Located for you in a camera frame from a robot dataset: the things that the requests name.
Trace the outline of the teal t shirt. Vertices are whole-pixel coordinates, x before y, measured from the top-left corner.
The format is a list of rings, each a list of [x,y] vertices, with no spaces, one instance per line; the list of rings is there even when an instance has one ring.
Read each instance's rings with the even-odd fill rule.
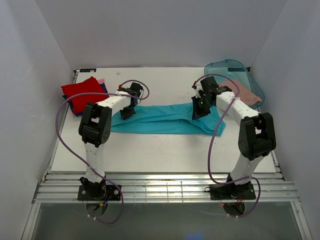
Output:
[[[168,134],[168,135],[213,135],[221,136],[226,124],[219,123],[220,116],[216,107],[210,114],[199,119],[192,119],[192,103],[173,105],[151,105],[135,107],[135,114],[122,119],[116,113],[111,120],[111,131],[131,134]]]

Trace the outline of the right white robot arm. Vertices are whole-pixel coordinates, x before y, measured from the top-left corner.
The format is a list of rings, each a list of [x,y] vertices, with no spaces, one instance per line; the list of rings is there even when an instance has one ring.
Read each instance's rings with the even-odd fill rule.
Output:
[[[192,119],[196,120],[210,114],[211,108],[222,110],[221,118],[229,115],[239,126],[239,158],[234,169],[228,174],[226,182],[215,181],[209,191],[222,197],[235,198],[251,191],[252,175],[259,163],[276,148],[274,120],[270,113],[261,113],[240,98],[240,88],[234,80],[236,92],[228,86],[219,86],[216,74],[204,75],[197,79],[192,88]]]

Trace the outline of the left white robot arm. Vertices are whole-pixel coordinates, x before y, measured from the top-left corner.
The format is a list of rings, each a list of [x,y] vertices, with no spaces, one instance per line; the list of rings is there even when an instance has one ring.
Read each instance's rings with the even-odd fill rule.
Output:
[[[94,198],[99,198],[106,189],[103,152],[104,144],[111,134],[112,117],[116,113],[120,113],[123,120],[132,117],[143,91],[143,87],[137,82],[133,82],[129,88],[120,85],[115,95],[85,105],[78,132],[84,143],[85,161],[88,165],[80,182],[84,190]]]

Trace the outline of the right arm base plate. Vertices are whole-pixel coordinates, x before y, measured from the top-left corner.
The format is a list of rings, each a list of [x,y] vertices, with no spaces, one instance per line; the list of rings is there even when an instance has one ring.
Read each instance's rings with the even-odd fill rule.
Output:
[[[241,185],[210,184],[204,189],[210,194],[211,200],[255,200],[256,193],[251,182]]]

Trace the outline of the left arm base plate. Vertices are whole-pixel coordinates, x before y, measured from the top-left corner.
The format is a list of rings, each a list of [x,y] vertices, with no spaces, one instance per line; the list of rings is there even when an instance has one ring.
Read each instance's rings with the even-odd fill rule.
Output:
[[[98,190],[90,189],[81,185],[78,190],[78,201],[120,201],[122,199],[120,191],[114,185],[103,185]]]

